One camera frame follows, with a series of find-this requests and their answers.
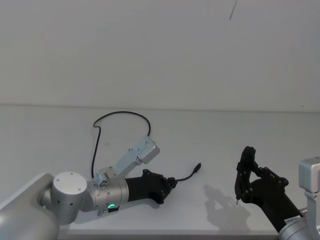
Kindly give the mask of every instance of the label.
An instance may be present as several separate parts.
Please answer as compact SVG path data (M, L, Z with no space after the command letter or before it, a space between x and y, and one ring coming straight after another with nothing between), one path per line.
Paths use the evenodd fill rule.
M289 224L289 223L292 223L292 222L294 222L294 221L296 221L296 220L299 220L301 218L301 216L293 216L293 217L290 217L290 218L288 218L288 219L285 219L284 220L284 222L286 223L286 224Z

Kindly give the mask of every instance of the black cable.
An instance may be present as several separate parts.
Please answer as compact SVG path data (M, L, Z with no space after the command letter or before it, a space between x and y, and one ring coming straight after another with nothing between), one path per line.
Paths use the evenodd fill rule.
M181 181L188 180L188 179L191 178L196 172L198 172L200 168L201 168L201 162L198 163L198 164L195 166L195 168L193 169L192 173L191 173L189 176L187 176L187 177L185 177L185 178L181 178L181 179L176 179L176 181L177 181L177 182L181 182Z
M97 150L98 150L98 144L99 144L99 140L100 140L100 136L101 136L101 127L99 125L96 125L96 124L100 120L102 120L102 119L104 119L104 118L106 118L108 116L114 115L114 114L132 114L132 115L136 115L136 116L139 116L139 117L143 118L148 123L149 131L147 133L147 136L150 136L150 133L151 133L150 121L145 116L143 116L143 115L141 115L139 113L136 113L136 112L133 112L133 111L114 111L114 112L110 112L110 113L108 113L106 115L103 115L102 117L99 117L93 123L93 127L94 128L98 128L99 129L99 133L98 133L98 137L96 138L96 143L95 143L95 148L94 148L94 153L93 153L92 163L91 163L91 177L92 178L95 177L95 175L94 175L94 166L95 166L96 154L97 154Z

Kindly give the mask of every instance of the silver cylindrical joint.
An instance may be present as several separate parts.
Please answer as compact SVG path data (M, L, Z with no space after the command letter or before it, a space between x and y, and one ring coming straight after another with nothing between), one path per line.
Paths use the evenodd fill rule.
M307 220L302 217L285 225L279 232L279 240L313 240Z
M62 172L53 179L51 209L61 225L72 223L81 208L87 189L86 179L76 172Z
M100 187L96 182L88 181L81 211L117 208L125 204L128 198L128 185L123 178L112 179L106 187Z

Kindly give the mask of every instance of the robotic arm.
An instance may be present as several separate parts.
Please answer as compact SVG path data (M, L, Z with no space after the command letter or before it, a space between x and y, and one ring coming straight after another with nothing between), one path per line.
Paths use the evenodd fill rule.
M299 165L299 185L306 190L308 204L307 209L298 210L285 194L288 180L267 167L259 167L255 153L253 147L245 147L237 165L234 186L237 202L242 200L259 206L279 233L280 240L320 239L320 209L317 205L320 159L303 160ZM260 179L250 182L251 172Z
M136 166L149 163L160 149L142 138L114 166L97 171L91 181L75 172L45 174L28 184L1 208L1 240L56 240L60 225L72 223L79 211L115 212L126 202L152 199L163 204L177 185L174 177L143 170L141 177L125 178ZM199 163L192 175L201 167Z

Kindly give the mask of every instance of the white table surface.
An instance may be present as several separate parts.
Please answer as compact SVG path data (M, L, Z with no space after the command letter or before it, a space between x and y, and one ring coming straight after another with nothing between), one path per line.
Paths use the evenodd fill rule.
M91 179L97 135L92 124L111 109L0 106L0 202L40 173L74 171ZM80 212L60 236L117 234L274 235L276 231L253 204L235 204L236 167L242 150L256 148L256 161L289 180L286 193L298 208L306 206L298 184L301 160L320 155L320 114L138 110L151 121L151 138L160 154L136 167L165 177L185 177L164 204L130 202L98 217ZM133 115L102 121L96 169L114 164L146 134L147 124Z

